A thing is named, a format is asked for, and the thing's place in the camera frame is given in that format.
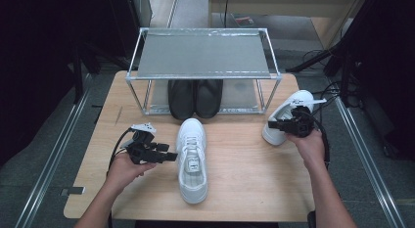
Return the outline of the white sneaker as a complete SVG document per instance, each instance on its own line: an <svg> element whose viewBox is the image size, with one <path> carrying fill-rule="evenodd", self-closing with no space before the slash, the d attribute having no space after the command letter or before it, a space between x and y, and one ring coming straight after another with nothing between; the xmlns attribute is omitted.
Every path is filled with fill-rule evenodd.
<svg viewBox="0 0 415 228"><path fill-rule="evenodd" d="M307 90L299 90L292 94L283 104L281 104L270 116L269 120L285 120L293 117L291 110L296 107L307 107L309 111L313 110L313 95ZM285 133L276 128L270 128L265 124L262 129L263 139L273 146L279 146L286 141Z"/></svg>
<svg viewBox="0 0 415 228"><path fill-rule="evenodd" d="M175 150L180 193L188 204L198 204L208 195L206 148L203 125L195 118L186 119L179 128Z"/></svg>

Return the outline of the black tripod stand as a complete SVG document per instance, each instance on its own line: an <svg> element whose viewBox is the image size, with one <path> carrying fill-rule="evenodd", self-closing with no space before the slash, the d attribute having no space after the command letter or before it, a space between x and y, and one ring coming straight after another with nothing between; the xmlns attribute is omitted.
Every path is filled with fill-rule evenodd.
<svg viewBox="0 0 415 228"><path fill-rule="evenodd" d="M361 63L352 55L348 46L348 38L344 36L339 42L328 49L321 50L314 57L305 60L301 64L292 68L287 68L286 72L297 73L314 66L324 60L328 60L323 68L327 77L335 77L340 74L340 79L336 81L339 88L339 98L347 108L359 108L362 106L359 82L353 76Z"/></svg>

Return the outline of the person's right hand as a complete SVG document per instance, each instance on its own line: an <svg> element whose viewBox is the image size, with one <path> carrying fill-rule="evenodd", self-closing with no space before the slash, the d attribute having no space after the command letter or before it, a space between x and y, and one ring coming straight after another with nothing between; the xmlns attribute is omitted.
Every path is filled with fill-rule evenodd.
<svg viewBox="0 0 415 228"><path fill-rule="evenodd" d="M287 134L286 138L296 145L307 169L324 166L325 148L320 131L312 130L307 137L303 138Z"/></svg>

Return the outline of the metal shoe rack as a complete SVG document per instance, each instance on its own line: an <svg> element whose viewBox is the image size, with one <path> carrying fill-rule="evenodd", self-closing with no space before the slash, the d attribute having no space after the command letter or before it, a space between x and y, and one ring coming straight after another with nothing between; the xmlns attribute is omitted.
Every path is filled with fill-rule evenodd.
<svg viewBox="0 0 415 228"><path fill-rule="evenodd" d="M223 114L264 114L282 74L265 28L141 28L125 81L143 114L169 113L173 79L222 79Z"/></svg>

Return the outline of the black metal stand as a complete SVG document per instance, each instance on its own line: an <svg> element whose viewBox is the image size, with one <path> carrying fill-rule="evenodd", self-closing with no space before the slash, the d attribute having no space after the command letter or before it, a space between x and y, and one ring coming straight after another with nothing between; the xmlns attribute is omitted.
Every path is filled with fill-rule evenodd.
<svg viewBox="0 0 415 228"><path fill-rule="evenodd" d="M78 43L72 44L72 68L74 75L74 89L75 96L74 102L77 104L82 95L85 93L86 88L83 86L82 66L84 65L89 73L99 73L101 65L98 61L98 57L102 57L108 62L122 68L128 69L129 63L125 60L112 56L110 53L100 49L98 46L92 43Z"/></svg>

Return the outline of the red and black item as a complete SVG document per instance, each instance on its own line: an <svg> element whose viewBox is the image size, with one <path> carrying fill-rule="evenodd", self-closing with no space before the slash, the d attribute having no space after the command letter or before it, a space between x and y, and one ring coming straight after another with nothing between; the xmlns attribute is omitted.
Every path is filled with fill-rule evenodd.
<svg viewBox="0 0 415 228"><path fill-rule="evenodd" d="M251 27L254 26L254 20L249 16L233 16L235 23L239 27Z"/></svg>

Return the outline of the black slipper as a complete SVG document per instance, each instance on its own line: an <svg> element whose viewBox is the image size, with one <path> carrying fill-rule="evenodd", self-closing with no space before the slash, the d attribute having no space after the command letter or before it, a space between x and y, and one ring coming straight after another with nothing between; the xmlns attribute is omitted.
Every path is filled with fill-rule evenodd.
<svg viewBox="0 0 415 228"><path fill-rule="evenodd" d="M198 80L196 87L196 114L202 118L214 117L221 105L223 80Z"/></svg>
<svg viewBox="0 0 415 228"><path fill-rule="evenodd" d="M183 120L194 114L194 82L192 80L169 80L167 94L169 110L174 118Z"/></svg>

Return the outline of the metal floor rail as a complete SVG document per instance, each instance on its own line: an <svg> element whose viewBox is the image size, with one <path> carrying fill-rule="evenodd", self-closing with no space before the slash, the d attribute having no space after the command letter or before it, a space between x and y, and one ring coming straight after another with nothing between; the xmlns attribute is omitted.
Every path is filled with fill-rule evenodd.
<svg viewBox="0 0 415 228"><path fill-rule="evenodd" d="M58 136L58 139L49 155L49 158L46 160L44 167L42 168L41 173L36 180L36 183L29 193L15 228L30 228L33 219L36 216L36 213L46 195L58 164L60 163L61 158L66 150L69 138L71 137L72 132L84 109L85 103L89 97L93 80L94 76L92 74L87 74L83 79L84 93L80 96L78 102L72 105L69 116Z"/></svg>
<svg viewBox="0 0 415 228"><path fill-rule="evenodd" d="M391 228L407 228L395 200L378 169L350 110L337 98L336 106L357 151L374 193Z"/></svg>

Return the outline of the person's left hand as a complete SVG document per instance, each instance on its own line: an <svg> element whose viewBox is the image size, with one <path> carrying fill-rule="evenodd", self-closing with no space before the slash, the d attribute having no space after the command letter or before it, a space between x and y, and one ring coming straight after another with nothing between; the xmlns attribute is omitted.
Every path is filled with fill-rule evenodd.
<svg viewBox="0 0 415 228"><path fill-rule="evenodd" d="M110 166L103 188L114 194L120 194L123 189L133 182L137 177L156 167L155 163L145 162L135 164L129 154L117 155Z"/></svg>

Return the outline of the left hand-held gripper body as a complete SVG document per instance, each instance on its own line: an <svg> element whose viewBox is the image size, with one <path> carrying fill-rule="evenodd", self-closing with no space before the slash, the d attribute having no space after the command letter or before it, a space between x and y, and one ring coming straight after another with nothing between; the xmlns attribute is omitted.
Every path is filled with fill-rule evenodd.
<svg viewBox="0 0 415 228"><path fill-rule="evenodd" d="M157 130L151 123L133 124L130 127L133 137L126 142L126 151L135 164L142 161L162 163L163 154L157 151L157 143L153 143Z"/></svg>

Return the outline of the light wooden cabinet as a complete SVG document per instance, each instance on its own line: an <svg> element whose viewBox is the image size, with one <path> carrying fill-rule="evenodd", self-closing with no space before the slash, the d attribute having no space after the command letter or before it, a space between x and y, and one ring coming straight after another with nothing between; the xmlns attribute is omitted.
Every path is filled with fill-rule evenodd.
<svg viewBox="0 0 415 228"><path fill-rule="evenodd" d="M336 37L363 0L208 0L212 13L278 15L311 18L322 46L335 44Z"/></svg>

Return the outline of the black curtain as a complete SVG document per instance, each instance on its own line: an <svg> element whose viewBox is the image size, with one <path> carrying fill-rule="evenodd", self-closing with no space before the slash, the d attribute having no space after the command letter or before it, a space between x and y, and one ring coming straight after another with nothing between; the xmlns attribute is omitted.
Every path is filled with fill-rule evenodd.
<svg viewBox="0 0 415 228"><path fill-rule="evenodd" d="M364 0L346 47L386 155L415 161L415 0Z"/></svg>
<svg viewBox="0 0 415 228"><path fill-rule="evenodd" d="M138 28L133 0L0 0L0 166L74 89L72 44L122 59Z"/></svg>

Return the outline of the grey tape tab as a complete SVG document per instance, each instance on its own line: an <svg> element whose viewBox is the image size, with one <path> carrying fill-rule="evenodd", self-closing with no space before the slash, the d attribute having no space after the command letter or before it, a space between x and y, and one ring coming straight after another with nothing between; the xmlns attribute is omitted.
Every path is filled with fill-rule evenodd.
<svg viewBox="0 0 415 228"><path fill-rule="evenodd" d="M68 187L61 191L61 195L65 197L68 197L69 195L82 195L84 191L84 187Z"/></svg>

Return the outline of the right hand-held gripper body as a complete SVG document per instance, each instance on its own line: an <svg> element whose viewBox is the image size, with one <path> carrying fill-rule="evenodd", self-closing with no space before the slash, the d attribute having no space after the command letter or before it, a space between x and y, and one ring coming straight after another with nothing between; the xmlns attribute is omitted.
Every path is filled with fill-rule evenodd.
<svg viewBox="0 0 415 228"><path fill-rule="evenodd" d="M312 109L314 105L326 102L326 99L308 101L293 100L290 102L289 107L292 109L291 113L293 116L292 122L295 124L291 133L300 138L308 136L314 128L325 133L322 123L313 116Z"/></svg>

